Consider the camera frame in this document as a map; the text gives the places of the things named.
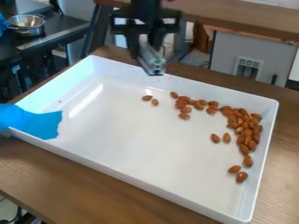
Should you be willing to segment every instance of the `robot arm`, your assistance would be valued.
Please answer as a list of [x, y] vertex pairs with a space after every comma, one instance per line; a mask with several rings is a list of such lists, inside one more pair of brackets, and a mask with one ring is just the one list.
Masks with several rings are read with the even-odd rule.
[[[112, 12], [111, 32], [126, 37], [132, 58], [148, 75], [163, 75], [166, 60], [158, 52], [166, 34], [179, 32], [181, 17], [180, 11], [162, 9], [161, 0], [131, 0], [129, 7]], [[125, 18], [126, 24], [115, 24], [116, 18]], [[174, 23], [166, 24], [163, 21], [166, 18], [171, 18]], [[147, 43], [140, 41], [142, 34], [148, 34]]]

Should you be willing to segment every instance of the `pile of almonds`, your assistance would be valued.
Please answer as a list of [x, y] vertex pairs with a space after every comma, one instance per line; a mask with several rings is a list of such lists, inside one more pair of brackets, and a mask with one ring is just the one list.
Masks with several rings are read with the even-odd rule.
[[[243, 165], [245, 167], [251, 167], [254, 164], [252, 157], [249, 155], [256, 150], [256, 145], [259, 144], [261, 139], [262, 126], [260, 125], [262, 117], [258, 114], [249, 115], [248, 112], [243, 108], [232, 108], [230, 106], [223, 106], [219, 108], [217, 101], [205, 101], [205, 100], [193, 100], [188, 96], [179, 96], [175, 92], [171, 92], [170, 96], [176, 99], [175, 107], [180, 110], [178, 115], [181, 119], [189, 120], [191, 118], [190, 112], [192, 108], [196, 110], [204, 110], [205, 112], [213, 116], [217, 112], [222, 113], [223, 116], [227, 117], [227, 128], [233, 129], [234, 134], [238, 136], [237, 144], [240, 152], [244, 155]], [[151, 101], [154, 106], [159, 104], [157, 99], [152, 99], [151, 95], [145, 95], [144, 101]], [[216, 134], [211, 134], [211, 140], [218, 144], [221, 139]], [[222, 141], [225, 144], [229, 144], [232, 138], [228, 133], [225, 133], [222, 137]], [[248, 174], [244, 171], [240, 171], [240, 165], [234, 165], [228, 169], [229, 173], [237, 174], [237, 183], [242, 183], [247, 179]]]

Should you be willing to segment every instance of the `white tray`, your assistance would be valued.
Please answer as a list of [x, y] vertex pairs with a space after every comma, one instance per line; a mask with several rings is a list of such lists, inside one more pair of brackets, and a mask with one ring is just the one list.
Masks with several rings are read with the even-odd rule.
[[[218, 101], [263, 116], [254, 166], [241, 185], [227, 174], [241, 165], [233, 131], [220, 113], [177, 117], [169, 92]], [[158, 107], [141, 101], [154, 95]], [[34, 113], [63, 110], [56, 139], [43, 141], [16, 129], [15, 137], [138, 186], [224, 223], [248, 223], [254, 212], [278, 102], [168, 75], [149, 77], [137, 66], [89, 56], [18, 104]], [[210, 135], [233, 136], [215, 144]]]

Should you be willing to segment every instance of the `almond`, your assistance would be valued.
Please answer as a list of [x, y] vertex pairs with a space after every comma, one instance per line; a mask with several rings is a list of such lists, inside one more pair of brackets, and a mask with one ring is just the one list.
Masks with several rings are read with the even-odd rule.
[[189, 120], [189, 119], [190, 119], [190, 115], [185, 114], [185, 113], [183, 113], [183, 114], [179, 114], [178, 116], [179, 116], [180, 118], [184, 119], [184, 120]]
[[244, 130], [249, 129], [249, 124], [247, 122], [242, 123], [242, 127]]
[[232, 140], [231, 136], [228, 133], [225, 133], [223, 135], [222, 139], [223, 139], [223, 142], [225, 142], [226, 144], [229, 144], [231, 142], [231, 140]]
[[210, 107], [211, 109], [214, 109], [214, 110], [216, 110], [216, 111], [218, 111], [218, 110], [219, 110], [219, 108], [218, 108], [217, 106], [215, 106], [215, 105], [209, 105], [209, 107]]
[[151, 101], [151, 104], [153, 104], [154, 106], [157, 106], [157, 105], [159, 105], [159, 101], [157, 99], [153, 99]]
[[177, 99], [177, 100], [176, 100], [176, 103], [187, 103], [187, 102], [184, 101], [184, 100]]
[[262, 126], [261, 125], [255, 126], [254, 130], [258, 130], [259, 132], [262, 132]]
[[211, 139], [216, 144], [218, 144], [220, 142], [220, 138], [215, 134], [211, 134]]
[[186, 102], [187, 102], [187, 101], [189, 101], [189, 100], [190, 100], [190, 97], [188, 97], [188, 96], [185, 96], [185, 95], [182, 95], [182, 96], [179, 96], [179, 97], [178, 97], [178, 99], [179, 99], [179, 100], [182, 100], [182, 101], [186, 101]]
[[249, 145], [249, 143], [253, 140], [251, 136], [245, 136], [245, 145]]
[[236, 181], [238, 183], [242, 183], [244, 180], [246, 180], [248, 177], [248, 174], [244, 171], [241, 171], [237, 174], [237, 177], [236, 177]]
[[239, 135], [239, 134], [241, 134], [242, 132], [243, 132], [243, 127], [239, 127], [239, 128], [237, 128], [235, 131], [234, 131], [234, 133], [236, 134], [236, 135]]
[[189, 100], [188, 103], [191, 104], [191, 105], [195, 105], [195, 104], [198, 103], [198, 101], [196, 101], [196, 100]]
[[261, 121], [262, 117], [261, 115], [258, 115], [258, 114], [251, 114], [252, 117], [256, 118], [259, 120], [259, 122]]
[[198, 109], [198, 110], [203, 110], [205, 107], [203, 105], [201, 105], [199, 102], [197, 102], [195, 105], [194, 105], [194, 108], [195, 109]]
[[224, 111], [222, 111], [222, 115], [224, 115], [224, 116], [232, 116], [233, 115], [233, 112], [232, 112], [232, 110], [224, 110]]
[[215, 113], [216, 113], [216, 110], [213, 109], [213, 108], [207, 108], [205, 111], [206, 111], [206, 113], [208, 113], [210, 116], [213, 116], [213, 115], [215, 115]]
[[259, 120], [256, 119], [255, 117], [250, 118], [250, 121], [251, 121], [252, 123], [254, 123], [254, 125], [258, 125], [258, 124], [259, 124]]
[[235, 113], [235, 112], [238, 112], [239, 109], [238, 108], [232, 108], [232, 112]]
[[143, 97], [143, 101], [144, 101], [144, 102], [149, 102], [149, 101], [151, 100], [151, 98], [153, 98], [152, 95], [145, 95], [145, 96]]
[[239, 112], [244, 116], [249, 116], [248, 112], [244, 108], [240, 108]]
[[181, 113], [190, 113], [192, 112], [191, 107], [181, 108]]
[[253, 135], [254, 136], [259, 136], [260, 135], [260, 131], [256, 129], [256, 126], [254, 127]]
[[253, 166], [254, 161], [250, 156], [245, 156], [243, 159], [243, 164], [246, 167], [251, 167], [251, 166]]
[[178, 102], [176, 104], [177, 109], [183, 109], [187, 104], [185, 102]]
[[223, 106], [222, 108], [220, 108], [220, 111], [225, 111], [225, 110], [231, 110], [232, 107], [230, 106]]
[[230, 122], [227, 124], [227, 128], [229, 129], [237, 129], [239, 127], [239, 124], [236, 122]]
[[239, 165], [234, 165], [231, 168], [228, 169], [229, 173], [236, 173], [240, 171], [240, 166]]
[[243, 115], [240, 112], [234, 112], [234, 115], [238, 118], [242, 118]]
[[205, 101], [205, 100], [199, 100], [198, 102], [203, 106], [207, 105], [207, 101]]
[[249, 123], [249, 128], [254, 129], [255, 124], [253, 122]]
[[246, 145], [244, 145], [243, 143], [239, 145], [239, 149], [244, 156], [249, 154], [248, 147]]
[[237, 123], [238, 123], [238, 124], [242, 124], [243, 122], [244, 122], [244, 121], [243, 121], [242, 118], [239, 118], [239, 117], [237, 118]]
[[235, 117], [235, 115], [230, 115], [229, 117], [228, 117], [228, 122], [229, 123], [234, 123], [235, 121], [236, 121], [236, 117]]
[[253, 136], [253, 140], [256, 144], [260, 143], [260, 137], [259, 136]]
[[248, 147], [251, 151], [255, 151], [256, 150], [256, 143], [254, 140], [250, 141], [248, 144]]
[[249, 118], [249, 116], [247, 116], [247, 115], [244, 115], [244, 116], [242, 117], [242, 119], [243, 119], [243, 121], [244, 121], [245, 123], [249, 123], [249, 122], [250, 122], [250, 118]]
[[178, 94], [176, 92], [171, 92], [170, 93], [171, 97], [174, 98], [174, 99], [177, 99], [178, 98]]
[[217, 101], [209, 101], [208, 104], [209, 104], [210, 106], [211, 106], [211, 105], [215, 105], [216, 107], [219, 106], [219, 103], [218, 103]]
[[244, 136], [238, 136], [237, 144], [243, 144], [244, 142], [245, 142], [245, 137]]
[[244, 130], [244, 136], [251, 136], [253, 132], [250, 129]]

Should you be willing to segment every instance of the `gloved hand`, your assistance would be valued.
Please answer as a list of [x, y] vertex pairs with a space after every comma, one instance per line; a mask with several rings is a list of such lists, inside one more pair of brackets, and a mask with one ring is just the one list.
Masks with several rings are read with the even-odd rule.
[[47, 140], [58, 136], [58, 127], [61, 120], [62, 111], [33, 114], [17, 105], [0, 103], [0, 132], [12, 127]]
[[3, 31], [7, 29], [7, 24], [7, 20], [5, 19], [3, 14], [0, 13], [0, 37], [3, 35]]

